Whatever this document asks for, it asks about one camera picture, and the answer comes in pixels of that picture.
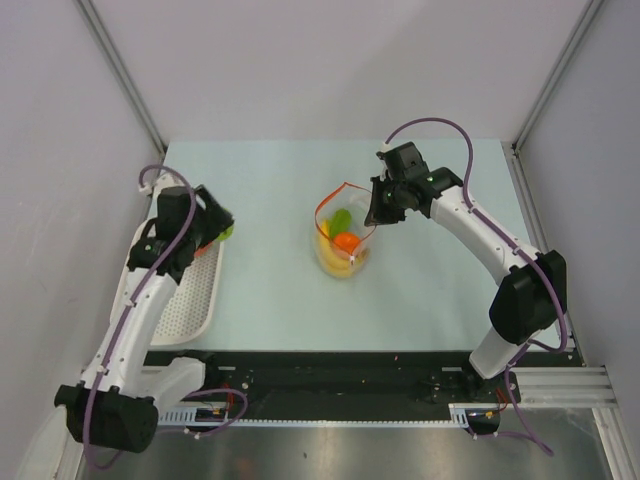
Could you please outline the fake yellow banana bunch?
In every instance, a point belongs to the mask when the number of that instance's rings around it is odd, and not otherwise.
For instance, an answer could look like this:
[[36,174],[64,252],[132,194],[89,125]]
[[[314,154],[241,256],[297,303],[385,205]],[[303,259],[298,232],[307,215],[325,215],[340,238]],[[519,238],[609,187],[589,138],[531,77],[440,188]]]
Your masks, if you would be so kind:
[[344,251],[336,250],[332,247],[329,233],[329,222],[323,220],[320,224],[320,232],[317,234],[318,255],[321,266],[325,271],[336,278],[349,278],[358,272],[368,260],[370,250],[362,250],[351,263],[348,255],[344,256]]

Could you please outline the fake watermelon slice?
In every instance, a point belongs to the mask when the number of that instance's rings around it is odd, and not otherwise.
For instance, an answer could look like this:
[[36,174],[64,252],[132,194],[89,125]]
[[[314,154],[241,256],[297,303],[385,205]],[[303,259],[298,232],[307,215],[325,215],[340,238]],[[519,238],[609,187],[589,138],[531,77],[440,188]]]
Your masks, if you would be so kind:
[[200,247],[199,249],[197,249],[194,253],[194,257],[195,258],[200,258],[203,255],[205,255],[210,249],[211,247],[214,245],[213,242],[208,243],[207,245],[204,245],[202,247]]

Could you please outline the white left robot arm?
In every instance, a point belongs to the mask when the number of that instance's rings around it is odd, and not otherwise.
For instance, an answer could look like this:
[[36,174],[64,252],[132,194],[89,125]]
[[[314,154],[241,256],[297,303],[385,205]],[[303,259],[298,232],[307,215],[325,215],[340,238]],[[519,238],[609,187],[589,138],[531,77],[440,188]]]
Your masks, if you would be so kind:
[[162,415],[193,393],[207,400],[221,376],[197,357],[178,357],[154,379],[142,369],[157,325],[197,251],[234,224],[202,185],[170,186],[156,199],[157,214],[144,222],[124,268],[119,299],[94,358],[74,385],[59,387],[55,406],[84,445],[140,453],[151,443]]

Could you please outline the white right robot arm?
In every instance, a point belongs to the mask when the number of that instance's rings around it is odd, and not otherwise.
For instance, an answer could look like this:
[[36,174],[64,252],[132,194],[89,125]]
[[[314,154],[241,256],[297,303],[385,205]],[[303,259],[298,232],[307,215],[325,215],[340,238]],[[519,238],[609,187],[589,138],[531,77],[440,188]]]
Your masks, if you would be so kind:
[[543,253],[506,231],[447,168],[393,178],[371,178],[367,226],[392,225],[413,210],[434,221],[464,245],[488,271],[498,290],[489,308],[491,326],[461,376],[463,393],[484,401],[497,389],[496,376],[512,367],[532,346],[563,351],[567,266],[555,250]]

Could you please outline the fake orange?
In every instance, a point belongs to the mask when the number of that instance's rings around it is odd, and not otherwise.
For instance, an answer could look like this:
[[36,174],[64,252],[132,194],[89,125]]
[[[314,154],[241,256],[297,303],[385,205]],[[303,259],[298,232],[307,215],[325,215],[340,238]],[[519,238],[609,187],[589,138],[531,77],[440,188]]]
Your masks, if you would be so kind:
[[336,251],[347,255],[353,255],[359,248],[360,243],[361,239],[349,231],[340,232],[331,240],[331,246]]

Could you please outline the clear zip top bag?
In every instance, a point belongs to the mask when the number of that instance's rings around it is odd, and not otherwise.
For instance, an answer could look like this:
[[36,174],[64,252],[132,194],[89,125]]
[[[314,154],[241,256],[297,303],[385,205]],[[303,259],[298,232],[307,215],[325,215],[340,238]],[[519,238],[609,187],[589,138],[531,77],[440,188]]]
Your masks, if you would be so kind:
[[368,261],[376,230],[365,225],[370,201],[367,188],[344,182],[316,206],[313,247],[328,275],[350,278]]

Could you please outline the fake green apple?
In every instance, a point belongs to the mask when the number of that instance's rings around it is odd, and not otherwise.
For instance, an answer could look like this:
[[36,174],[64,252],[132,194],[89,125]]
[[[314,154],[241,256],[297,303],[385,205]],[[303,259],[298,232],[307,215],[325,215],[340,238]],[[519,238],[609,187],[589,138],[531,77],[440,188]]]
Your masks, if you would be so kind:
[[226,230],[224,230],[222,233],[218,235],[216,240],[218,242],[224,242],[225,240],[231,237],[231,235],[233,234],[233,231],[234,231],[234,226],[228,227]]

